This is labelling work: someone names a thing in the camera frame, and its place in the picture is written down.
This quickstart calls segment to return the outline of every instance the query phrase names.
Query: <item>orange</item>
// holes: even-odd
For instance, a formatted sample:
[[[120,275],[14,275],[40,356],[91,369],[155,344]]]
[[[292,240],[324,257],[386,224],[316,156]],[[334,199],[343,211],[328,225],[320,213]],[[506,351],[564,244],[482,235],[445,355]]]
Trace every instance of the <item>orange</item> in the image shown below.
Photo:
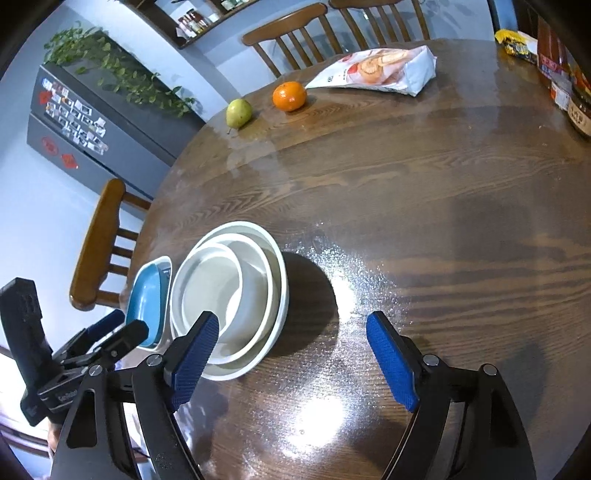
[[[273,104],[284,112],[292,112],[304,105],[306,89],[300,82],[285,82],[273,92]]]

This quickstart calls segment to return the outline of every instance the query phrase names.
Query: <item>stacked bowls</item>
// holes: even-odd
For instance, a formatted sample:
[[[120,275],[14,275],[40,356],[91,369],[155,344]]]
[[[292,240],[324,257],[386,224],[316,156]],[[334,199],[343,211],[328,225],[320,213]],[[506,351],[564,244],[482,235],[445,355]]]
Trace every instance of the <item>stacked bowls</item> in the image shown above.
[[[213,312],[220,334],[203,376],[231,380],[272,348],[288,303],[285,262],[273,237],[254,223],[226,223],[205,235],[178,269],[170,296],[172,335],[185,335],[201,312]]]

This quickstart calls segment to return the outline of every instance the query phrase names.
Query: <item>green leaves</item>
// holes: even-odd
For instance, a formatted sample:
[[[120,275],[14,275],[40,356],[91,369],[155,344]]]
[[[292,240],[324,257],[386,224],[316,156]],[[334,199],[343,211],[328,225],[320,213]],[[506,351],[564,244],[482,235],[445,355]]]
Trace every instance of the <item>green leaves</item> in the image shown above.
[[[150,104],[176,116],[190,112],[194,98],[183,98],[182,86],[172,89],[163,87],[157,80],[159,72],[148,72],[143,67],[135,67],[135,57],[123,51],[109,39],[107,33],[95,27],[87,30],[78,24],[73,28],[54,34],[43,45],[46,51],[44,62],[58,65],[72,64],[84,59],[84,65],[77,66],[76,75],[91,69],[100,68],[104,73],[97,81],[99,87],[125,96],[135,105]]]

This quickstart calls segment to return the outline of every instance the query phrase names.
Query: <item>snack bag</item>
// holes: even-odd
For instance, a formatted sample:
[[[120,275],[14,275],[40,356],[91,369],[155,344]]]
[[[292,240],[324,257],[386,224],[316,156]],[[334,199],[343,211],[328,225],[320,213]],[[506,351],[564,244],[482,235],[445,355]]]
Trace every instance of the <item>snack bag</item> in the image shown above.
[[[502,28],[495,33],[495,38],[505,47],[507,54],[537,64],[538,41],[527,33]]]
[[[350,87],[416,96],[435,78],[436,61],[427,46],[359,51],[326,67],[306,88]]]

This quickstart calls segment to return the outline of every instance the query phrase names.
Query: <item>pear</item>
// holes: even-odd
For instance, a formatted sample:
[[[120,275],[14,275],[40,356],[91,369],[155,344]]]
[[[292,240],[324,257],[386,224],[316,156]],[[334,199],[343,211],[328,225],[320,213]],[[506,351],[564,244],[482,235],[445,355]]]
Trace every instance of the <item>pear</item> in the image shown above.
[[[230,128],[239,129],[252,117],[252,107],[244,98],[230,102],[226,109],[226,123]]]

